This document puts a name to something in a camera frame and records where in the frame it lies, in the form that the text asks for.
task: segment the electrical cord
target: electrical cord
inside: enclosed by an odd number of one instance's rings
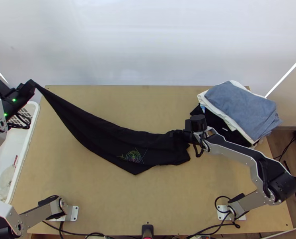
[[[11,129],[11,128],[14,128],[14,129],[29,129],[30,128],[30,125],[31,125],[31,119],[23,114],[20,114],[20,113],[16,113],[15,116],[22,122],[24,123],[25,125],[22,126],[20,124],[15,124],[15,123],[7,123],[8,125],[8,130]]]
[[[275,157],[275,158],[273,158],[273,159],[278,159],[278,158],[279,158],[278,161],[281,161],[283,155],[286,153],[286,151],[288,150],[289,146],[290,146],[294,141],[295,141],[295,138],[293,137],[293,138],[290,140],[290,142],[288,143],[288,145],[284,148],[283,152],[282,152],[279,156],[277,156],[277,157]]]
[[[63,235],[62,235],[62,228],[63,228],[63,224],[64,224],[64,221],[61,221],[61,223],[60,223],[60,228],[59,228],[59,230],[58,230],[58,232],[59,232],[59,234],[60,234],[60,237],[61,237],[61,239],[64,239],[64,238],[63,238]]]
[[[98,236],[98,237],[104,237],[105,235],[104,234],[102,234],[102,233],[99,233],[99,232],[93,232],[93,233],[90,233],[90,234],[82,234],[82,233],[73,233],[73,232],[69,232],[69,231],[65,231],[65,230],[63,230],[63,225],[62,225],[62,227],[61,227],[61,225],[60,225],[60,228],[57,228],[57,227],[55,227],[55,226],[53,226],[53,225],[51,225],[51,224],[49,224],[49,223],[47,223],[47,222],[45,222],[45,221],[42,221],[44,224],[46,224],[46,225],[48,225],[49,227],[51,227],[51,228],[53,228],[53,229],[55,229],[55,230],[57,230],[57,231],[59,231],[60,232],[60,236],[61,236],[61,234],[62,233],[66,233],[66,234],[70,234],[70,235],[75,235],[75,236]]]
[[[215,201],[214,201],[214,206],[215,206],[215,209],[218,211],[218,212],[220,212],[220,213],[228,213],[229,211],[221,211],[221,210],[219,210],[218,208],[218,206],[216,205],[216,202],[220,199],[220,198],[227,198],[228,200],[231,200],[229,197],[227,197],[227,196],[220,196],[220,197],[217,197],[216,199],[215,199]]]
[[[219,196],[219,197],[217,197],[217,198],[215,199],[215,201],[214,201],[214,206],[215,206],[216,210],[219,211],[219,212],[221,212],[221,213],[226,213],[226,215],[225,215],[225,217],[223,218],[222,222],[221,222],[220,224],[218,224],[218,225],[213,225],[213,226],[207,227],[207,228],[205,228],[205,229],[203,229],[203,230],[201,230],[201,231],[198,231],[198,232],[195,233],[195,234],[189,235],[189,236],[186,237],[186,239],[190,239],[190,238],[192,238],[192,237],[194,237],[194,236],[198,236],[198,235],[200,235],[200,236],[204,236],[204,235],[207,236],[207,235],[213,235],[213,234],[216,234],[216,233],[221,229],[222,226],[235,226],[235,227],[238,228],[238,229],[241,228],[241,226],[240,226],[239,224],[236,224],[235,221],[233,221],[232,223],[226,223],[226,224],[224,224],[224,221],[225,221],[226,218],[231,214],[231,211],[223,212],[223,211],[220,211],[220,210],[218,209],[216,203],[217,203],[218,199],[220,199],[220,198],[227,198],[228,200],[230,200],[230,198],[227,197],[227,196]],[[239,219],[240,217],[242,217],[243,215],[245,215],[245,214],[248,213],[248,212],[249,212],[249,211],[244,212],[244,213],[241,214],[239,217],[236,217],[235,220]],[[215,230],[214,232],[211,232],[211,233],[204,233],[205,231],[208,231],[209,229],[216,228],[216,227],[218,227],[218,229]]]

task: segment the white panel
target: white panel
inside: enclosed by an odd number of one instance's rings
[[[13,86],[234,79],[265,95],[295,61],[296,0],[0,0]]]

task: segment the black cable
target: black cable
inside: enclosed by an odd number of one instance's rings
[[[225,215],[225,217],[223,218],[223,220],[222,220],[222,222],[219,224],[219,225],[214,225],[214,226],[211,226],[211,227],[207,227],[207,228],[205,228],[205,229],[203,229],[203,230],[201,230],[201,231],[198,231],[197,233],[195,233],[195,234],[192,234],[192,235],[189,235],[189,236],[187,236],[186,238],[187,239],[190,239],[190,238],[192,238],[192,237],[194,237],[194,236],[198,236],[198,235],[200,235],[200,236],[202,236],[202,235],[213,235],[213,234],[215,234],[215,233],[217,233],[220,229],[221,229],[221,227],[222,226],[228,226],[228,225],[238,225],[238,224],[236,224],[236,223],[228,223],[228,224],[223,224],[224,223],[224,221],[226,220],[226,218],[229,216],[231,214],[231,212],[228,212],[226,215]],[[205,231],[208,231],[209,229],[212,229],[212,228],[215,228],[215,227],[218,227],[218,229],[217,230],[215,230],[214,232],[211,232],[211,233],[203,233],[203,232],[205,232]]]
[[[261,165],[261,170],[262,170],[262,181],[263,181],[263,191],[264,193],[267,195],[268,198],[271,197],[271,194],[269,192],[269,184],[268,184],[268,181],[267,181],[267,168],[266,168],[266,161],[262,161],[260,160],[259,161],[259,164]]]
[[[8,130],[11,129],[11,128],[14,128],[14,129],[29,129],[30,128],[30,125],[31,125],[31,119],[23,114],[20,114],[20,113],[16,113],[15,116],[20,120],[22,121],[25,125],[22,126],[20,124],[15,124],[15,123],[7,123],[8,125]]]
[[[61,237],[61,239],[64,239],[64,237],[63,237],[63,235],[62,235],[62,228],[63,228],[63,224],[64,224],[64,221],[61,221],[61,223],[60,223],[60,228],[59,228],[59,230],[58,230],[58,232],[59,232],[59,234],[60,234],[60,237]]]
[[[220,213],[228,213],[229,210],[223,212],[223,211],[220,211],[220,210],[218,209],[218,206],[216,205],[216,202],[217,202],[220,198],[227,198],[228,200],[231,200],[231,199],[230,199],[229,197],[227,197],[227,196],[220,196],[220,197],[217,197],[217,198],[215,199],[215,201],[214,201],[215,209],[216,209],[217,211],[219,211]]]
[[[273,159],[277,159],[277,158],[279,158],[278,161],[280,161],[280,160],[282,159],[282,157],[284,156],[284,154],[287,152],[289,146],[290,146],[294,141],[295,141],[295,138],[293,137],[293,138],[290,140],[290,142],[288,143],[288,145],[284,148],[282,154],[279,155],[279,156],[277,156],[277,157],[275,157],[275,158],[273,158]]]
[[[227,196],[220,196],[220,197],[217,197],[217,198],[215,199],[215,201],[214,201],[214,205],[215,205],[216,210],[219,211],[219,212],[221,212],[221,213],[226,213],[226,215],[225,215],[225,217],[223,218],[222,222],[221,222],[220,224],[218,224],[218,225],[214,225],[214,226],[207,227],[207,228],[205,228],[205,229],[203,229],[203,230],[201,230],[201,231],[198,231],[198,232],[195,233],[195,234],[189,235],[189,236],[186,237],[187,239],[190,239],[190,238],[192,238],[192,237],[194,237],[194,236],[198,236],[198,235],[201,235],[201,236],[202,236],[202,235],[205,235],[205,236],[207,236],[207,235],[213,235],[213,234],[217,233],[217,232],[221,229],[222,226],[235,226],[235,227],[238,228],[238,229],[241,228],[241,226],[240,226],[239,224],[236,224],[235,221],[233,221],[232,223],[226,223],[226,224],[224,224],[224,221],[225,221],[226,218],[231,214],[231,211],[223,212],[223,211],[220,211],[220,210],[218,209],[216,203],[217,203],[218,199],[220,199],[220,198],[227,198],[228,200],[230,200],[230,198],[227,197]],[[245,215],[245,214],[248,213],[248,212],[249,212],[249,211],[244,212],[244,213],[241,214],[239,217],[236,217],[235,220],[239,219],[240,217],[242,217],[243,215]],[[203,233],[203,232],[205,232],[205,231],[207,231],[207,230],[209,230],[209,229],[216,228],[216,227],[218,227],[218,229],[215,230],[215,231],[212,232],[212,233]]]
[[[69,231],[64,231],[64,230],[60,230],[59,228],[57,228],[57,227],[55,227],[55,226],[53,226],[53,225],[51,225],[51,224],[49,224],[49,223],[47,223],[47,222],[45,222],[45,221],[42,221],[44,224],[46,224],[46,225],[48,225],[49,227],[51,227],[51,228],[53,228],[53,229],[55,229],[55,230],[57,230],[57,231],[61,231],[61,232],[63,232],[63,233],[66,233],[66,234],[70,234],[70,235],[75,235],[75,236],[88,236],[88,235],[90,235],[90,234],[82,234],[82,233],[73,233],[73,232],[69,232]],[[93,233],[91,233],[92,235],[96,235],[96,236],[99,236],[99,237],[104,237],[105,235],[104,234],[102,234],[102,233],[99,233],[99,232],[93,232]]]
[[[286,153],[286,151],[288,150],[289,146],[290,146],[294,141],[295,141],[295,138],[293,137],[293,138],[290,140],[290,142],[288,143],[288,145],[284,148],[283,152],[282,152],[279,156],[277,156],[277,157],[275,157],[275,158],[273,158],[273,159],[277,159],[277,158],[279,158],[278,161],[280,161],[280,160],[282,159],[283,155],[284,155],[284,154]]]

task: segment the wooden table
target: wooden table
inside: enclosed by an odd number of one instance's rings
[[[183,129],[208,86],[47,86],[82,109],[122,127],[152,133]],[[266,139],[257,147],[267,157]],[[249,169],[224,156],[204,154],[179,166],[156,166],[134,176],[82,146],[43,98],[32,142],[12,205],[18,212],[61,195],[80,207],[78,220],[64,229],[76,233],[140,235],[154,225],[156,235],[188,235],[219,224],[216,197],[255,190]],[[286,202],[250,211],[240,229],[219,233],[254,233],[292,229]],[[58,233],[43,223],[30,233]]]

